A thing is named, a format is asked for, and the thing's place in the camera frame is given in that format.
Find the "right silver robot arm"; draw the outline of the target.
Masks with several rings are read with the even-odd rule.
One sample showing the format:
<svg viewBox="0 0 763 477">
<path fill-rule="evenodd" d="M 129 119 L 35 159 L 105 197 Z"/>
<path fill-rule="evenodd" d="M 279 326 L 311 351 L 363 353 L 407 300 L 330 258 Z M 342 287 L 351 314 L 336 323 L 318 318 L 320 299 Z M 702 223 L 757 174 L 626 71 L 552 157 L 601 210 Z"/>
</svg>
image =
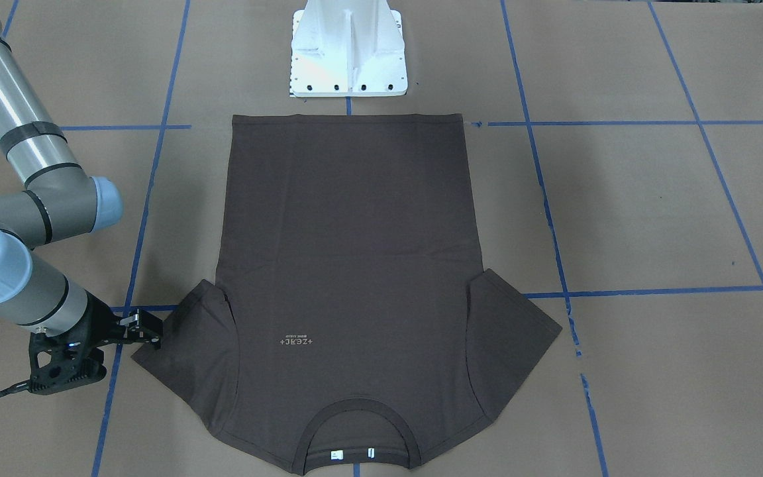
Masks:
<svg viewBox="0 0 763 477">
<path fill-rule="evenodd" d="M 91 324 L 106 342 L 124 339 L 131 318 L 116 316 L 34 249 L 118 223 L 121 194 L 89 176 L 61 128 L 40 102 L 0 21 L 0 151 L 23 187 L 0 195 L 0 318 L 31 333 L 58 337 Z"/>
</svg>

